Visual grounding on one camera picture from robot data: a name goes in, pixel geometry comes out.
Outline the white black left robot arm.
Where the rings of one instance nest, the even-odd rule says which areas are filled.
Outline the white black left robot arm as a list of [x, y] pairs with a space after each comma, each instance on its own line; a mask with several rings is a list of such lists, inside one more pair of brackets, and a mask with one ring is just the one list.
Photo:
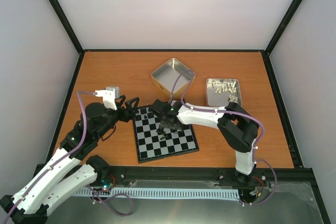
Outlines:
[[104, 99], [81, 107], [81, 118], [66, 135], [49, 162], [14, 195], [1, 198], [7, 213], [4, 222], [46, 223], [52, 212], [77, 190], [104, 183], [109, 164], [100, 156], [89, 157], [98, 142], [116, 123], [135, 117], [140, 99]]

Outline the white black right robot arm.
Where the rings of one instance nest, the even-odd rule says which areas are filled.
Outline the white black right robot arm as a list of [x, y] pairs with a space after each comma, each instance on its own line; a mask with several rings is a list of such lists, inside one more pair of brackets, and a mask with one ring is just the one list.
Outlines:
[[184, 125], [200, 125], [219, 130], [235, 151], [235, 169], [250, 175], [257, 161], [257, 143], [265, 133], [264, 125], [248, 114], [242, 106], [230, 102], [227, 106], [206, 107], [186, 103], [183, 99], [164, 102], [159, 99], [149, 105], [149, 111], [160, 120], [160, 127], [179, 131]]

